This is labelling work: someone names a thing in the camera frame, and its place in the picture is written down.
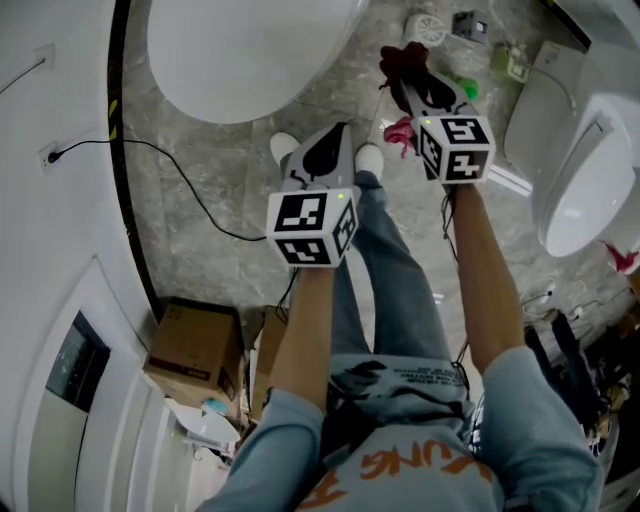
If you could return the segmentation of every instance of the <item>bathroom floor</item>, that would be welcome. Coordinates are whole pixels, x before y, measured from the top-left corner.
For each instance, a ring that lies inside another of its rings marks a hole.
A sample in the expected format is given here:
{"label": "bathroom floor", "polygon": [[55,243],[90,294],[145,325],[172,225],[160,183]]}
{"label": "bathroom floor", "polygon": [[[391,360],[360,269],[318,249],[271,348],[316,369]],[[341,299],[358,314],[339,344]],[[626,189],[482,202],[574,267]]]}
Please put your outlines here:
{"label": "bathroom floor", "polygon": [[[172,153],[220,224],[257,236],[264,228],[267,198],[280,182],[269,152],[270,137],[286,131],[304,140],[330,123],[349,121],[356,147],[371,141],[384,152],[382,184],[389,195],[390,214],[424,267],[434,294],[439,294],[455,355],[464,342],[465,328],[456,268],[442,238],[443,191],[427,182],[413,155],[402,160],[401,147],[382,140],[384,127],[403,115],[388,92],[379,90],[384,82],[378,68],[379,49],[403,44],[404,22],[414,12],[434,14],[445,23],[461,10],[485,12],[490,20],[486,46],[448,36],[433,50],[428,65],[479,82],[476,106],[488,115],[501,145],[520,86],[499,82],[489,74],[493,46],[503,41],[526,43],[532,60],[546,39],[575,48],[579,43],[537,0],[371,0],[336,62],[295,102],[253,122],[215,125],[181,113],[158,89],[146,50],[150,5],[150,0],[131,2],[123,69],[125,136],[156,143]],[[255,329],[260,308],[276,304],[289,279],[271,248],[265,242],[242,242],[217,231],[169,160],[156,151],[128,145],[126,163],[136,222],[157,294],[235,305],[245,332]],[[553,258],[538,242],[527,198],[493,182],[480,190],[523,300],[543,292],[555,280],[554,296],[544,306],[528,308],[528,321],[539,320],[549,307],[569,311],[599,300],[604,305],[590,305],[585,310],[587,320],[573,324],[576,335],[588,340],[623,314],[631,302],[629,294],[618,293],[626,280],[609,266],[600,244],[567,258]],[[363,328],[372,339],[371,285],[355,250],[349,252],[348,261]],[[556,353],[548,327],[540,324],[538,329],[550,352]]]}

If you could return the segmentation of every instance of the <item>white toilet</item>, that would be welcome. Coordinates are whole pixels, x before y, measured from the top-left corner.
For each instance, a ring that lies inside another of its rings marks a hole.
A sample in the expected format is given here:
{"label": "white toilet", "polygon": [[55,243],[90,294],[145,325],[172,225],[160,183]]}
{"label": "white toilet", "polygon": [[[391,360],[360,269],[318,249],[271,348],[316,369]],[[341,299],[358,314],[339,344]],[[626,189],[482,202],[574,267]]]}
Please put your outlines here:
{"label": "white toilet", "polygon": [[594,239],[622,255],[640,247],[640,53],[594,42],[545,42],[505,136],[505,154],[533,184],[542,245],[566,256]]}
{"label": "white toilet", "polygon": [[153,0],[151,70],[171,103],[212,123],[271,114],[335,60],[369,0]]}

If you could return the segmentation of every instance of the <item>light blue shirt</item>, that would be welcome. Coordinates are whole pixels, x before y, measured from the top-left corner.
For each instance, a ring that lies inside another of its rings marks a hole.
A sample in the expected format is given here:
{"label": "light blue shirt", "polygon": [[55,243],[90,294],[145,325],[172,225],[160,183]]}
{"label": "light blue shirt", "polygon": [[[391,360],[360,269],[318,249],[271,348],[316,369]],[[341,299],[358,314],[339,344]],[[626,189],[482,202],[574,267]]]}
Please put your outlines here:
{"label": "light blue shirt", "polygon": [[[397,359],[377,358],[385,361],[385,371],[397,368]],[[438,386],[457,386],[442,377],[442,361],[415,361],[425,375],[436,376],[421,379],[436,402],[443,392]],[[403,377],[415,373],[406,362],[396,371]],[[377,379],[376,385],[386,380]],[[600,466],[533,353],[525,347],[505,352],[487,368],[483,382],[477,456],[467,449],[463,421],[457,427],[442,421],[392,423],[374,430],[319,482],[313,479],[321,464],[323,415],[306,400],[274,390],[229,480],[198,510],[484,512],[523,505],[544,512],[596,510],[603,486]],[[453,391],[444,393],[450,404]]]}

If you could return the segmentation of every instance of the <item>jeans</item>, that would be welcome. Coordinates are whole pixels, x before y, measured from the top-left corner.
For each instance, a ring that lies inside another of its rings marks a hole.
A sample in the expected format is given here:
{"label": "jeans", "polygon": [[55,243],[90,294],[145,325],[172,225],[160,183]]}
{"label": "jeans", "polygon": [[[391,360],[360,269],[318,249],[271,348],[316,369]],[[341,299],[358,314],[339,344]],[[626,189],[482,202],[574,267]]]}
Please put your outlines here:
{"label": "jeans", "polygon": [[[281,162],[284,174],[288,158]],[[420,265],[387,213],[375,175],[360,171],[360,225],[353,238],[371,278],[376,310],[374,353],[451,360],[440,315]],[[332,354],[369,354],[346,258],[336,271]]]}

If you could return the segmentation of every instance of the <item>white sneaker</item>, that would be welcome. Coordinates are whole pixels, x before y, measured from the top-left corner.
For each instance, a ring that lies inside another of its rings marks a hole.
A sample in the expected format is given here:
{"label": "white sneaker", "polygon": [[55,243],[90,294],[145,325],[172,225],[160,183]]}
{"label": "white sneaker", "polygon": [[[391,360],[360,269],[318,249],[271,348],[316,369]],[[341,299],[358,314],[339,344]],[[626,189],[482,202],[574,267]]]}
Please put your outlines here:
{"label": "white sneaker", "polygon": [[356,153],[356,172],[369,171],[378,181],[382,179],[384,157],[380,148],[374,144],[365,144]]}
{"label": "white sneaker", "polygon": [[300,143],[291,135],[284,132],[278,132],[271,137],[271,154],[278,165],[282,159],[290,153],[293,153]]}

